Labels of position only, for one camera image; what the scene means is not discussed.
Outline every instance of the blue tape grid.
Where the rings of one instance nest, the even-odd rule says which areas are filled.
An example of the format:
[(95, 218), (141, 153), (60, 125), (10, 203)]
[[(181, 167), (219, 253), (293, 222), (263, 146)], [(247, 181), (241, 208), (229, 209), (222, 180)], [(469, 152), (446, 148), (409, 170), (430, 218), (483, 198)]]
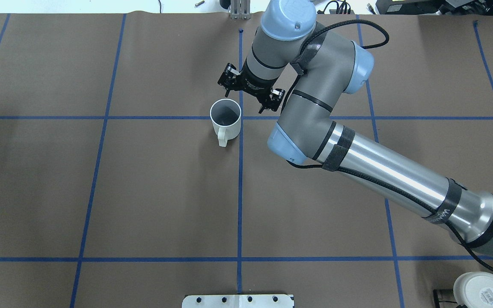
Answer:
[[(193, 119), (193, 120), (206, 120), (209, 119), (208, 116), (166, 116), (166, 115), (109, 115), (111, 99), (113, 94), (113, 86), (115, 84), (115, 77), (117, 74), (117, 66), (119, 62), (119, 53), (121, 51), (121, 42), (123, 39), (123, 33), (125, 31), (125, 20), (127, 18), (126, 14), (123, 14), (121, 31), (119, 34), (119, 41), (117, 44), (116, 58), (114, 62), (112, 79), (110, 84), (110, 89), (108, 92), (106, 112), (105, 115), (93, 115), (93, 116), (73, 116), (73, 115), (57, 115), (57, 116), (30, 116), (30, 115), (0, 115), (0, 119), (63, 119), (63, 120), (81, 120), (81, 119), (103, 119), (104, 124), (102, 125), (102, 133), (100, 136), (100, 143), (98, 146), (98, 155), (96, 158), (96, 165), (94, 168), (94, 175), (92, 178), (92, 187), (89, 197), (89, 203), (86, 213), (86, 219), (83, 229), (83, 235), (80, 246), (80, 253), (77, 258), (36, 258), (36, 257), (0, 257), (0, 262), (57, 262), (57, 263), (77, 263), (76, 277), (74, 279), (74, 288), (72, 291), (72, 297), (70, 300), (70, 307), (74, 307), (75, 299), (77, 296), (77, 288), (80, 280), (80, 270), (82, 263), (119, 263), (119, 262), (151, 262), (151, 263), (172, 263), (172, 262), (234, 262), (237, 263), (237, 292), (242, 292), (242, 263), (243, 262), (314, 262), (314, 261), (393, 261), (395, 265), (395, 276), (397, 279), (397, 289), (399, 294), (399, 300), (401, 303), (401, 308), (404, 308), (404, 299), (401, 288), (401, 275), (399, 272), (398, 262), (399, 261), (459, 261), (459, 260), (471, 260), (468, 255), (452, 255), (452, 256), (397, 256), (397, 250), (395, 246), (395, 236), (393, 234), (393, 224), (391, 218), (391, 212), (389, 210), (389, 201), (385, 200), (385, 208), (387, 214), (387, 222), (389, 226), (389, 237), (391, 241), (392, 256), (381, 256), (381, 257), (243, 257), (242, 256), (242, 206), (243, 206), (243, 121), (244, 120), (275, 120), (278, 119), (276, 116), (244, 116), (241, 119), (241, 133), (239, 137), (239, 187), (238, 187), (238, 229), (237, 229), (237, 257), (207, 257), (207, 258), (86, 258), (83, 256), (86, 236), (88, 232), (88, 226), (90, 221), (90, 213), (92, 210), (92, 201), (94, 200), (94, 193), (96, 189), (96, 180), (98, 178), (98, 168), (100, 166), (100, 160), (102, 155), (102, 148), (104, 146), (104, 136), (106, 133), (108, 120), (116, 119)], [(6, 27), (10, 19), (10, 14), (6, 15), (5, 22), (3, 24), (2, 30), (0, 32), (0, 44), (3, 39)], [(359, 41), (362, 45), (362, 31), (358, 24), (358, 35)], [(483, 61), (487, 76), (490, 82), (490, 86), (493, 91), (493, 78), (488, 67), (486, 57), (484, 54), (481, 39), (478, 33), (478, 22), (473, 23), (473, 29), (475, 37), (477, 39), (479, 51), (481, 53), (481, 59)], [(243, 64), (243, 29), (239, 29), (239, 68)], [(370, 91), (370, 82), (366, 82), (366, 92), (368, 96), (368, 105), (370, 107), (370, 116), (337, 116), (332, 117), (332, 119), (363, 119), (372, 121), (372, 129), (374, 132), (374, 139), (378, 142), (377, 125), (376, 121), (382, 120), (479, 120), (479, 121), (493, 121), (493, 117), (461, 117), (461, 116), (377, 116), (374, 113), (374, 105), (372, 102), (372, 95)], [(239, 92), (239, 103), (241, 108), (243, 107), (243, 92)], [(493, 260), (492, 257), (481, 256), (485, 260)]]

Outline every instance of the robotic arm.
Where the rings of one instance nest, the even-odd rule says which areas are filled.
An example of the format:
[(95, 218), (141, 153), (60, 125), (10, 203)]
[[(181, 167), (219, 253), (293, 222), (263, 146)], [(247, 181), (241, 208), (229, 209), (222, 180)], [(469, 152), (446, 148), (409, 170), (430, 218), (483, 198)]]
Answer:
[[(293, 164), (311, 158), (325, 170), (345, 173), (455, 234), (462, 245), (493, 256), (493, 194), (468, 190), (331, 121), (340, 95), (362, 87), (374, 58), (354, 41), (327, 32), (332, 26), (325, 28), (315, 17), (308, 0), (272, 0), (241, 72), (227, 64), (218, 81), (226, 96), (244, 90), (262, 104), (260, 113), (277, 111), (284, 90), (272, 86), (292, 64), (299, 78), (267, 142), (274, 153)], [(371, 24), (342, 24), (356, 22)]]

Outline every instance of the white round object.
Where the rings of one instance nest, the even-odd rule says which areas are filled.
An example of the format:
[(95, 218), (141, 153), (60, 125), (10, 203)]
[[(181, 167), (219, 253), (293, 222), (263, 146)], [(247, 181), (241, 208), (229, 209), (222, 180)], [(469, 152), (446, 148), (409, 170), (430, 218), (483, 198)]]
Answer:
[(485, 272), (465, 273), (454, 283), (458, 304), (469, 308), (493, 308), (493, 275)]

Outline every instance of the mug handle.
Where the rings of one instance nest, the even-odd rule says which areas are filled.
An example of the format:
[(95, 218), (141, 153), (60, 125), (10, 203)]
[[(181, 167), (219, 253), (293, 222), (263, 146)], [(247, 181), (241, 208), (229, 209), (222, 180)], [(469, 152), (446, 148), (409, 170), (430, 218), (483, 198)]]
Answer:
[(225, 139), (226, 136), (226, 129), (223, 127), (220, 127), (218, 129), (218, 143), (220, 146), (227, 146), (227, 140)]

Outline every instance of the metal bracket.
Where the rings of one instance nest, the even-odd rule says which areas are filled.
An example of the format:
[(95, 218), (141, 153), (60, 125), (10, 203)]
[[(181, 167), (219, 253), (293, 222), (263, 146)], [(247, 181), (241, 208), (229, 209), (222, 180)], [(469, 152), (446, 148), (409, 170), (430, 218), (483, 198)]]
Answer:
[(294, 296), (286, 294), (186, 296), (182, 308), (294, 308)]
[(231, 0), (231, 19), (250, 19), (250, 0)]

